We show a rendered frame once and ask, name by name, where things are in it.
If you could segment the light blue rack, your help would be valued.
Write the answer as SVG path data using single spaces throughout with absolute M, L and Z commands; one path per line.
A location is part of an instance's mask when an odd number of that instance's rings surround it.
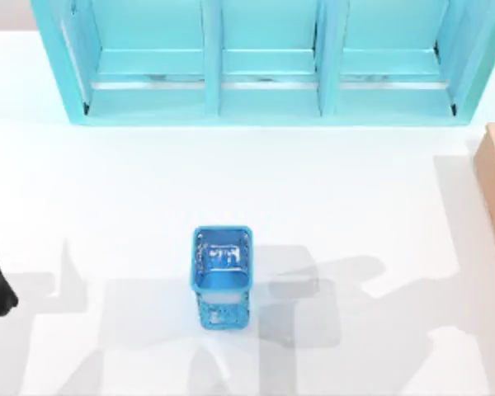
M 495 0 L 31 0 L 75 125 L 466 125 Z

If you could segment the blue mesh basket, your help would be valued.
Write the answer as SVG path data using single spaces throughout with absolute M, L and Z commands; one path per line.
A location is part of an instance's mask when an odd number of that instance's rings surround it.
M 245 328 L 250 319 L 252 279 L 253 236 L 249 227 L 206 225 L 195 229 L 190 284 L 203 328 Z

